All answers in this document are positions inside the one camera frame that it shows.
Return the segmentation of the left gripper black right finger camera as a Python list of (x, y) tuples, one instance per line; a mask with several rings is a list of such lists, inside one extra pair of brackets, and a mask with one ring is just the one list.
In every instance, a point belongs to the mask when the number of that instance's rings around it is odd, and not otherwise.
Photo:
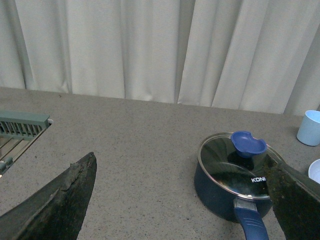
[(320, 238), (320, 184), (288, 164), (265, 158), (273, 212), (287, 240)]

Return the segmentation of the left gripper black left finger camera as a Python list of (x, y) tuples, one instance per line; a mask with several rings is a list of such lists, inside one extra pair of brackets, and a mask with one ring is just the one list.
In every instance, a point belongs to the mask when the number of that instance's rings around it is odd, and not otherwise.
[(0, 217), (2, 240), (75, 240), (96, 180), (93, 152)]

